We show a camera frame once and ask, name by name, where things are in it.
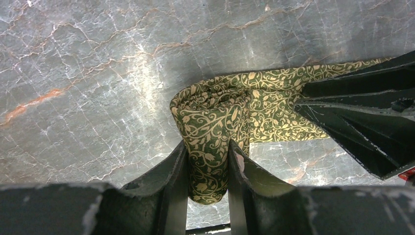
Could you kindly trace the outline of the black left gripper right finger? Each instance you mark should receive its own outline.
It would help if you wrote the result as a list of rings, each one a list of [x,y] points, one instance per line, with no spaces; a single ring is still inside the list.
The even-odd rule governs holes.
[[[293,186],[228,151],[233,235],[412,235],[415,189],[407,186]]]

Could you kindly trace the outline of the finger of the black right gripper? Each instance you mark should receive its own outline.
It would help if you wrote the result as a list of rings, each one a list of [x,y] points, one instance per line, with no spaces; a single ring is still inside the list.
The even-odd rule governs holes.
[[[294,110],[322,128],[367,172],[388,179],[415,165],[415,119],[374,108],[299,102]]]
[[[365,94],[415,87],[415,52],[411,51],[380,64],[343,75],[307,83],[307,97]]]

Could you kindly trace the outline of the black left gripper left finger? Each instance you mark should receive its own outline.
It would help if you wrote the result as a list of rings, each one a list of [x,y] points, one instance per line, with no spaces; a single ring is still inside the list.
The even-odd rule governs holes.
[[[121,188],[106,182],[2,184],[3,235],[183,235],[187,210],[183,142]]]

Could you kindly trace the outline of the olive green leaf-pattern tie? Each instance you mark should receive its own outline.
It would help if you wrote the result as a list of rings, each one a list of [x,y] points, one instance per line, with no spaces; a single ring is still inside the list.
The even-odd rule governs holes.
[[[169,108],[189,153],[189,198],[202,205],[221,201],[228,189],[228,150],[245,154],[253,142],[307,141],[328,135],[294,111],[310,82],[383,62],[356,62],[246,71],[219,75],[179,91]]]

